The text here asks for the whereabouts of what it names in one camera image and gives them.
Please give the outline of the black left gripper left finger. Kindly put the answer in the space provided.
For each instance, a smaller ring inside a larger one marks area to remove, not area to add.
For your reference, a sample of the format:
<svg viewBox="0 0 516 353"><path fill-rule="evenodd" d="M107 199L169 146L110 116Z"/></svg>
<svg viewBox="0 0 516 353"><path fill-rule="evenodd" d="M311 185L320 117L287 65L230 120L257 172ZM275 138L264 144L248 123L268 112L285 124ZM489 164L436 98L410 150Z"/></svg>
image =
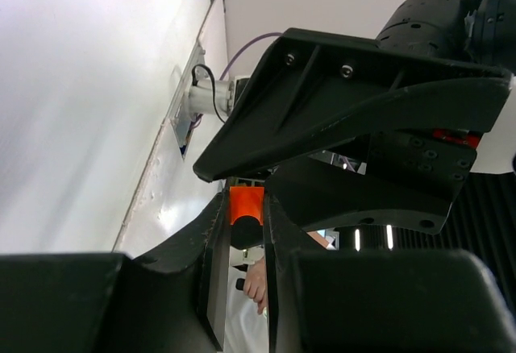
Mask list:
<svg viewBox="0 0 516 353"><path fill-rule="evenodd" d="M4 255L4 352L217 352L224 342L229 197L136 258Z"/></svg>

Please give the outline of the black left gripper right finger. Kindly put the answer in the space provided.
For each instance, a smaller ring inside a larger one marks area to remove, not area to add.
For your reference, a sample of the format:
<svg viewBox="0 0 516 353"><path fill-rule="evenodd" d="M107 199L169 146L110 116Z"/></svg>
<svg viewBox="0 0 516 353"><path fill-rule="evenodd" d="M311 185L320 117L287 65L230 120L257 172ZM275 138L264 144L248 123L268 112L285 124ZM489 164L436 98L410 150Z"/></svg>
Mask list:
<svg viewBox="0 0 516 353"><path fill-rule="evenodd" d="M264 199L272 352L512 352L491 271L462 250L328 251Z"/></svg>

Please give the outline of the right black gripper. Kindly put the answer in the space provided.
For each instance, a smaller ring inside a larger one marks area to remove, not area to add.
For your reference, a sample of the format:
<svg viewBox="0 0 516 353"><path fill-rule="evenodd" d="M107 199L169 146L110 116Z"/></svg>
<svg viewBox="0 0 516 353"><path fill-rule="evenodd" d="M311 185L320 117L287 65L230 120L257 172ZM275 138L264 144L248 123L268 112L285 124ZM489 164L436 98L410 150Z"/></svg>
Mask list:
<svg viewBox="0 0 516 353"><path fill-rule="evenodd" d="M193 171L206 182L242 176L371 134L366 175L304 157L280 165L266 190L306 230L391 225L435 235L476 150L399 130L489 132L512 79L507 69L291 28L266 50Z"/></svg>

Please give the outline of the orange small lego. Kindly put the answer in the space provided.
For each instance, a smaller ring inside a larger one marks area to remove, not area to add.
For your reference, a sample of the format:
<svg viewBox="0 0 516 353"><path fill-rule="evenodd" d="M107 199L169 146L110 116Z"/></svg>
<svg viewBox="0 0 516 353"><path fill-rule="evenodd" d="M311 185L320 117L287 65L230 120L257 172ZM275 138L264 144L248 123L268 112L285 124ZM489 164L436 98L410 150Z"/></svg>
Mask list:
<svg viewBox="0 0 516 353"><path fill-rule="evenodd" d="M260 226L264 224L264 187L263 186L231 186L230 224L244 217L255 219Z"/></svg>

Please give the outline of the person hand in background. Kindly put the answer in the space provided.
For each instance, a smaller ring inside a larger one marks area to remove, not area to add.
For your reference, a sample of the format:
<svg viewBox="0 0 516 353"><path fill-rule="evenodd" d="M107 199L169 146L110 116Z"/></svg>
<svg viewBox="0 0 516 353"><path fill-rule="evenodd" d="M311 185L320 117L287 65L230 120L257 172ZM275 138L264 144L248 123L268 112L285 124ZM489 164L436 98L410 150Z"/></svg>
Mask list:
<svg viewBox="0 0 516 353"><path fill-rule="evenodd" d="M268 305L267 276L264 258L248 267L243 285L243 292L257 304L257 313L261 315Z"/></svg>

